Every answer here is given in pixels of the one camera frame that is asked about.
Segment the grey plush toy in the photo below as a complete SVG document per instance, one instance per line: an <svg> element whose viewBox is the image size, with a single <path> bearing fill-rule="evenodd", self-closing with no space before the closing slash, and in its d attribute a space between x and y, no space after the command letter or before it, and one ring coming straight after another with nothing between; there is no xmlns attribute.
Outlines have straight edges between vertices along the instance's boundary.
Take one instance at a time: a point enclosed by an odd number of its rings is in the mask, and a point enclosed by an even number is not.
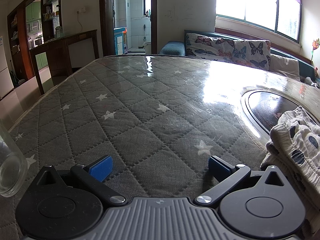
<svg viewBox="0 0 320 240"><path fill-rule="evenodd" d="M312 79L311 79L311 77L306 77L306 78L304 79L304 83L306 83L307 85L310 85L311 87L315 87L315 88L320 89L319 84L313 82Z"/></svg>

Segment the white refrigerator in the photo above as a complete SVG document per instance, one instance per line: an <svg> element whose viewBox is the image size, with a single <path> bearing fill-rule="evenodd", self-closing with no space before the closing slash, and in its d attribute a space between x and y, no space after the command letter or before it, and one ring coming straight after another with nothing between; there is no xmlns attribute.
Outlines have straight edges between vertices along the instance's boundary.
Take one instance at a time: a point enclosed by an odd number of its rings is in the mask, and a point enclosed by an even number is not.
<svg viewBox="0 0 320 240"><path fill-rule="evenodd" d="M14 88L7 65L3 37L0 38L0 97L4 98Z"/></svg>

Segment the butterfly print cushion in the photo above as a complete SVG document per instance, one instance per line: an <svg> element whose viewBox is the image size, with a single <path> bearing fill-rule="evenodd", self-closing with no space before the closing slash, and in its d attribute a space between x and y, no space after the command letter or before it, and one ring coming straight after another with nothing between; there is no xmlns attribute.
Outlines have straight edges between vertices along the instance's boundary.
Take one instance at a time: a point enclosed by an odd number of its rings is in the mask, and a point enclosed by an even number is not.
<svg viewBox="0 0 320 240"><path fill-rule="evenodd" d="M186 33L185 54L207 60L269 70L271 53L268 40L235 40Z"/></svg>

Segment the blue sofa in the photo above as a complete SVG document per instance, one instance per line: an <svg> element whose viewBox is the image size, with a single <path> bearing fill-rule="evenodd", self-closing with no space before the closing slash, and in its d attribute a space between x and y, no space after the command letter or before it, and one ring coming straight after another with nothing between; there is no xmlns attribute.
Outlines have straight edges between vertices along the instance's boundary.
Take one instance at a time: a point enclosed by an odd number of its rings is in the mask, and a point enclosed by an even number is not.
<svg viewBox="0 0 320 240"><path fill-rule="evenodd" d="M319 88L318 69L301 59L277 50L269 40L184 31L184 41L169 41L162 55L188 56L238 64L273 72Z"/></svg>

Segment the white dotted garment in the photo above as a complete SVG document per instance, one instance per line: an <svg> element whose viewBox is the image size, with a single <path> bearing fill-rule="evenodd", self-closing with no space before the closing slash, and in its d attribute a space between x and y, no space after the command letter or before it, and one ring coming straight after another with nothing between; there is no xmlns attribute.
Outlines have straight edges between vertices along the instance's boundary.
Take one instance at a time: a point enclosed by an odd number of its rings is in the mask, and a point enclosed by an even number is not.
<svg viewBox="0 0 320 240"><path fill-rule="evenodd" d="M303 196L319 209L319 125L299 106L284 112L270 130L260 167L283 165Z"/></svg>

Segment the window with green frame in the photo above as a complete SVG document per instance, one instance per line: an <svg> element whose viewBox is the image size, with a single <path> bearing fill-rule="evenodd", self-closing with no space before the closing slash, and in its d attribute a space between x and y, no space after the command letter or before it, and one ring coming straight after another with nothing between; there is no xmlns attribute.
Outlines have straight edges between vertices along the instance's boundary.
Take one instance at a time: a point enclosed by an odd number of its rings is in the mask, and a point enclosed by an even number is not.
<svg viewBox="0 0 320 240"><path fill-rule="evenodd" d="M295 0L216 0L216 13L299 42L302 3Z"/></svg>

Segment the dark wooden side table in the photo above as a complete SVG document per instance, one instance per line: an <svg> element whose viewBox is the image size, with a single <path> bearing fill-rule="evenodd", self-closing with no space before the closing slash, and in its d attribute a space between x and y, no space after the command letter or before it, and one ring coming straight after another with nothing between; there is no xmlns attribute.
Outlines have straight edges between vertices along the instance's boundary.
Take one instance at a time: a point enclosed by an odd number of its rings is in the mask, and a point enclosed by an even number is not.
<svg viewBox="0 0 320 240"><path fill-rule="evenodd" d="M68 77L73 74L69 46L87 39L92 39L94 59L99 58L97 29L84 31L78 34L68 35L62 38L48 41L45 44L29 50L31 65L36 77L40 94L43 95L44 89L36 62L36 55L46 53L51 77Z"/></svg>

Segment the dark wooden shelf unit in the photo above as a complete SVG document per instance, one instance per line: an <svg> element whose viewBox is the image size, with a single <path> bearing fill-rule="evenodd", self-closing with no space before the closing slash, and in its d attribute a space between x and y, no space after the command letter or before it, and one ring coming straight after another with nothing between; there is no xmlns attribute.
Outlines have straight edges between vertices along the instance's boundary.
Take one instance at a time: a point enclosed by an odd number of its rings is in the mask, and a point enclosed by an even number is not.
<svg viewBox="0 0 320 240"><path fill-rule="evenodd" d="M9 71L15 88L35 76L29 51L55 37L61 0L22 0L7 16L11 53Z"/></svg>

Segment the colourful pinwheel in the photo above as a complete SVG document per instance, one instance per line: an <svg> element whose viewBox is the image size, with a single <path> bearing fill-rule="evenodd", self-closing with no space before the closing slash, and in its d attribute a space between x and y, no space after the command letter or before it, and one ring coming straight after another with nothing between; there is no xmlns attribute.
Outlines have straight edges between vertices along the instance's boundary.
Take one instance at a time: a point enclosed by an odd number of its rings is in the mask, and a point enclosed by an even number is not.
<svg viewBox="0 0 320 240"><path fill-rule="evenodd" d="M312 52L311 52L311 62L313 61L313 54L314 54L314 51L317 50L319 48L319 38L316 39L316 40L313 40L312 42Z"/></svg>

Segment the glass jar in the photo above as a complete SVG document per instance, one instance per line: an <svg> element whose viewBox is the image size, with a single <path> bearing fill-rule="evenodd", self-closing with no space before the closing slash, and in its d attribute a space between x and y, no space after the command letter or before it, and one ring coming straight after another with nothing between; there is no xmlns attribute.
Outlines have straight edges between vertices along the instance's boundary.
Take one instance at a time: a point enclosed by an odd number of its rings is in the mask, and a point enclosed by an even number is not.
<svg viewBox="0 0 320 240"><path fill-rule="evenodd" d="M1 122L0 130L1 196L14 196L22 187L28 170L27 160Z"/></svg>

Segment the beige cushion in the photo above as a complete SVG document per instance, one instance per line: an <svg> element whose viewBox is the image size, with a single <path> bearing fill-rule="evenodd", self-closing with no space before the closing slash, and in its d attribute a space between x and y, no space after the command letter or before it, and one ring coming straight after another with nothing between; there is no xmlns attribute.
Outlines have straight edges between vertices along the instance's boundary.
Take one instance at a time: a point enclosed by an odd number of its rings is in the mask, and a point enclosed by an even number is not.
<svg viewBox="0 0 320 240"><path fill-rule="evenodd" d="M290 78L299 77L299 63L297 60L271 54L270 71Z"/></svg>

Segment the round black induction cooktop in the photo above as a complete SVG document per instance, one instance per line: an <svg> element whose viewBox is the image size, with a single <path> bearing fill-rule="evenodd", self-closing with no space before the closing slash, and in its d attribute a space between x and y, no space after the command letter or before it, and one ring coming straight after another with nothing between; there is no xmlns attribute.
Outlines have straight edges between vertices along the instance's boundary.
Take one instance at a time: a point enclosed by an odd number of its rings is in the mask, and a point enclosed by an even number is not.
<svg viewBox="0 0 320 240"><path fill-rule="evenodd" d="M252 90L242 95L241 106L252 126L268 139L271 128L278 123L281 115L296 109L299 104L274 92Z"/></svg>

